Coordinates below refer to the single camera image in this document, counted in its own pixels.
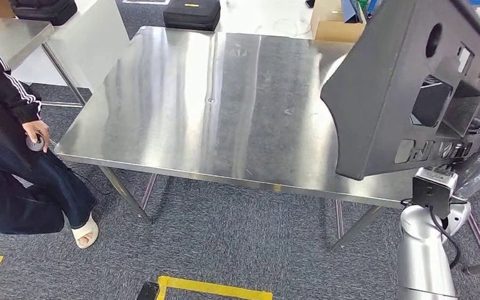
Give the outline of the person's left hand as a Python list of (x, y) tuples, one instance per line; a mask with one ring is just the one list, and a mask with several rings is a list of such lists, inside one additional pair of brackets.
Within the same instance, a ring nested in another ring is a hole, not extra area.
[(41, 121), (31, 121), (22, 124), (26, 133), (27, 147), (32, 151), (47, 153), (50, 145), (49, 126)]

